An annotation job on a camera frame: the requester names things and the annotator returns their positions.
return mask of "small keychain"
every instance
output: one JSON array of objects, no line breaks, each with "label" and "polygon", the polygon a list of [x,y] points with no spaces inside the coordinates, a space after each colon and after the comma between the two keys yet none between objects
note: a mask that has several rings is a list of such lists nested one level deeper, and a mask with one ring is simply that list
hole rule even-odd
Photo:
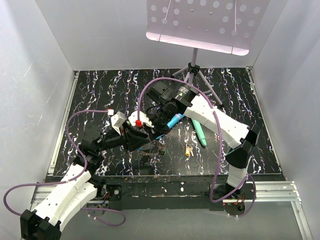
[{"label": "small keychain", "polygon": [[190,150],[189,150],[189,147],[188,147],[187,144],[185,145],[185,155],[186,155],[187,157],[190,157]]},{"label": "small keychain", "polygon": [[192,157],[194,156],[194,153],[192,152],[192,150],[194,149],[192,146],[188,146],[189,152],[191,153]]}]

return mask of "red component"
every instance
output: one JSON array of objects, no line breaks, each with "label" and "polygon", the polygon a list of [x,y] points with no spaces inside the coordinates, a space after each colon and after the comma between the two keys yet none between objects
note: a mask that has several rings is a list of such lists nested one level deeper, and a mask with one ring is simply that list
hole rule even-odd
[{"label": "red component", "polygon": [[142,122],[139,121],[139,120],[136,120],[136,121],[135,121],[135,125],[136,125],[137,127],[141,128],[141,127],[142,127]]}]

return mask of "white wall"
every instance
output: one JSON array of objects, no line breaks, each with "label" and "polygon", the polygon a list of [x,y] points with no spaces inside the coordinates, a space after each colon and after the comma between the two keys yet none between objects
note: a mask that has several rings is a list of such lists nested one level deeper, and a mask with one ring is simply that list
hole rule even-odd
[{"label": "white wall", "polygon": [[289,0],[253,67],[282,170],[320,238],[320,1]]},{"label": "white wall", "polygon": [[[147,39],[146,0],[36,2],[73,70],[182,68],[191,61],[191,48]],[[252,66],[286,2],[271,0],[248,55],[200,50],[197,64]]]},{"label": "white wall", "polygon": [[[41,182],[57,140],[73,71],[34,0],[0,0],[0,196]],[[20,213],[34,187],[8,196]],[[0,204],[0,239],[20,239],[20,219]]]}]

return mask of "teal pen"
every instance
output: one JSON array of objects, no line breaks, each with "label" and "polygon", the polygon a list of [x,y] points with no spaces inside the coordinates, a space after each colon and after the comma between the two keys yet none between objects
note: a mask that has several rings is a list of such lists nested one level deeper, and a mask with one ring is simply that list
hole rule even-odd
[{"label": "teal pen", "polygon": [[183,119],[183,118],[184,118],[184,115],[178,113],[178,114],[176,114],[176,115],[173,116],[173,118],[171,119],[171,121],[168,122],[167,126],[168,126],[170,129],[172,129],[172,128],[174,127],[174,125],[176,125],[176,123],[179,122],[179,120],[180,120],[180,119]]},{"label": "teal pen", "polygon": [[204,147],[207,146],[206,136],[205,136],[205,133],[201,127],[200,122],[198,122],[197,120],[193,120],[193,119],[191,119],[191,120],[192,120],[194,129],[195,129],[195,132],[198,135],[198,138],[201,142],[201,145]]}]

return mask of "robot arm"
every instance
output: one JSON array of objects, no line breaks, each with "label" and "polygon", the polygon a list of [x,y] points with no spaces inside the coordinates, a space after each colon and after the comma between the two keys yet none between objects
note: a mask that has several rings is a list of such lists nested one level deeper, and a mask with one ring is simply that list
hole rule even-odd
[{"label": "robot arm", "polygon": [[[82,141],[81,151],[85,154],[88,165],[80,177],[71,182],[55,187],[50,195],[31,211],[25,210],[20,217],[21,235],[26,240],[60,239],[61,231],[69,220],[91,199],[101,196],[105,182],[95,175],[103,158],[103,150],[123,145],[127,151],[133,151],[146,145],[157,137],[169,132],[167,123],[175,114],[197,120],[214,133],[218,127],[213,115],[216,112],[222,131],[222,138],[231,147],[225,156],[229,165],[226,190],[236,188],[247,174],[250,156],[257,144],[260,130],[254,125],[249,128],[224,114],[217,108],[211,109],[207,101],[198,92],[187,85],[175,89],[159,82],[146,93],[159,104],[156,113],[135,111],[126,119],[118,112],[111,117],[113,129],[101,133],[92,142]],[[78,175],[84,168],[84,160],[78,155],[62,181]]]},{"label": "robot arm", "polygon": [[221,128],[222,139],[231,147],[225,156],[229,163],[229,175],[226,182],[227,192],[236,188],[247,175],[250,156],[258,142],[260,129],[257,126],[249,128],[229,117],[217,107],[211,109],[202,96],[195,96],[184,112],[186,117],[197,120],[214,133],[218,133],[218,127],[213,115],[215,111]]}]

